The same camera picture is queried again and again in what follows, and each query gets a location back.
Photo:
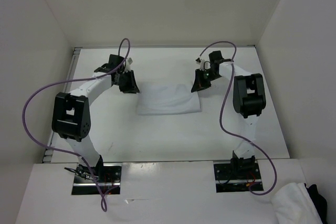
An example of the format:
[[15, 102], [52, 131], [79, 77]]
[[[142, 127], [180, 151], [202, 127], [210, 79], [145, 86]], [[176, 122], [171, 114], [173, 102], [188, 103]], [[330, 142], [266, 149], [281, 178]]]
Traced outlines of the white skirt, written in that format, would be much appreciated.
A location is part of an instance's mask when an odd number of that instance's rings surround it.
[[201, 112], [198, 93], [192, 83], [144, 82], [138, 94], [138, 115], [179, 115]]

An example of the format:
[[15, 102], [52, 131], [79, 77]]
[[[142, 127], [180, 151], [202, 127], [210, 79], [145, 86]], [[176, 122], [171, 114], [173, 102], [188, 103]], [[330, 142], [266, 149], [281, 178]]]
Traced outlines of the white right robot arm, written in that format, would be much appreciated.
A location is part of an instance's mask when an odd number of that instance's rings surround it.
[[[202, 91], [211, 87], [211, 82], [224, 77], [229, 80], [220, 110], [220, 127], [227, 134], [240, 139], [230, 159], [230, 175], [243, 178], [254, 168], [255, 152], [253, 140], [256, 124], [263, 109], [266, 107], [266, 95], [263, 76], [250, 73], [236, 66], [233, 59], [225, 59], [221, 51], [213, 51], [208, 60], [196, 59], [199, 68], [195, 70], [192, 92]], [[239, 115], [240, 132], [233, 133], [224, 128], [223, 113], [228, 101], [230, 90], [233, 89], [232, 104]]]

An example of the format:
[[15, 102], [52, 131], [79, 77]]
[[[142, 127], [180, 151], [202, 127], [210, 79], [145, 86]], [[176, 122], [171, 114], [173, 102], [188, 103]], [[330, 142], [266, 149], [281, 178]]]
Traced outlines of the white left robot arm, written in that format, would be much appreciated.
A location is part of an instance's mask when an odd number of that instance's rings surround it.
[[69, 93], [55, 97], [52, 130], [63, 138], [76, 153], [79, 162], [77, 173], [86, 173], [93, 182], [104, 177], [102, 156], [90, 139], [90, 106], [105, 91], [118, 86], [122, 93], [140, 92], [131, 70], [132, 59], [111, 54], [109, 61], [98, 67], [89, 80]]

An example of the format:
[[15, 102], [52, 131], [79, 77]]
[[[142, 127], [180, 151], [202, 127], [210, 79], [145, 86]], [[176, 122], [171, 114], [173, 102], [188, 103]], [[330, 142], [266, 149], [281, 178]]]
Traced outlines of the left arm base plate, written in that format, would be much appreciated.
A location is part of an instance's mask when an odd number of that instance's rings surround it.
[[[74, 174], [72, 195], [98, 195], [98, 189], [87, 168], [77, 165], [76, 168], [65, 167]], [[119, 195], [121, 187], [122, 164], [105, 163], [100, 175], [95, 173], [98, 185], [105, 195]]]

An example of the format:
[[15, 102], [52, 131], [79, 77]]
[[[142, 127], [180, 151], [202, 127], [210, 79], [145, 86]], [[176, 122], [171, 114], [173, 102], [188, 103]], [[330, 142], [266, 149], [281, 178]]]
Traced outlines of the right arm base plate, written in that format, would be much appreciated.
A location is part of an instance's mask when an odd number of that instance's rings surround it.
[[235, 172], [229, 161], [215, 162], [213, 168], [217, 193], [245, 192], [249, 191], [249, 186], [256, 192], [262, 192], [264, 189], [257, 162], [253, 168]]

